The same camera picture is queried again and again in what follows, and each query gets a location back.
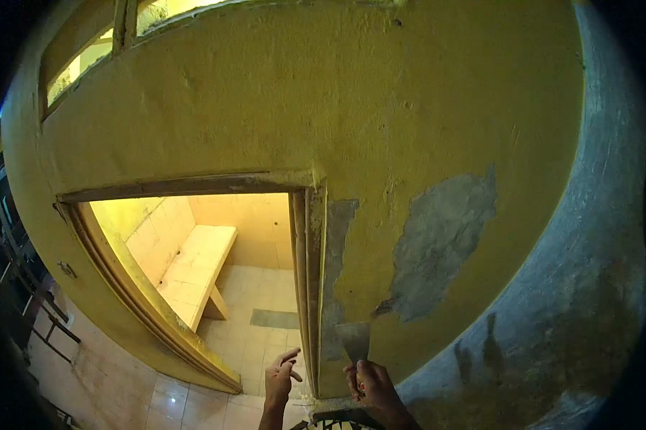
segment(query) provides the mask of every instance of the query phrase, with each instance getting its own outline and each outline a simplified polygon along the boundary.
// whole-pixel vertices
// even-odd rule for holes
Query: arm
[[[284,406],[292,390],[290,378],[302,381],[301,376],[292,370],[299,351],[301,351],[300,348],[295,348],[281,354],[266,369],[266,401],[263,404],[263,415],[258,430],[282,430]]]
[[[379,408],[387,418],[390,430],[421,430],[421,426],[399,399],[385,367],[372,361],[360,360],[356,367],[345,367],[345,373],[353,399]],[[359,391],[357,387],[357,378],[364,384],[363,391]]]

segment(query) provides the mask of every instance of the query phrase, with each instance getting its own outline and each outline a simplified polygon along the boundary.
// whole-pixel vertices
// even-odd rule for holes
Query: gray floor patch
[[[277,310],[254,309],[251,314],[251,325],[272,328],[299,328],[299,315],[296,312],[279,312]]]

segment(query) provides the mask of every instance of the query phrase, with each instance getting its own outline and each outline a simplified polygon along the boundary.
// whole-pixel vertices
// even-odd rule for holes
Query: door frame
[[[135,182],[94,188],[57,196],[60,213],[91,256],[93,263],[115,294],[170,350],[191,366],[209,374],[227,387],[242,391],[240,377],[212,353],[190,330],[175,327],[163,316],[163,299],[152,304],[135,284],[104,236],[89,202],[135,197],[171,197],[209,194],[288,193],[301,346],[313,395],[318,397],[320,295],[322,242],[324,240],[327,188],[310,171],[231,173],[174,180]]]

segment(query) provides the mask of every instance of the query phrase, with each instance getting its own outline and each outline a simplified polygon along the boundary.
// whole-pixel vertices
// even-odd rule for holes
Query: tiled bench
[[[236,237],[235,227],[195,226],[158,285],[161,296],[193,331],[201,316],[229,317],[215,279]]]

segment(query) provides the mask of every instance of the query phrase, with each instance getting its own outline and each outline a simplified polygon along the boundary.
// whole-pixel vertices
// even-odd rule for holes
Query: metal blade
[[[335,326],[337,336],[354,365],[369,359],[370,326],[368,322],[352,322]]]

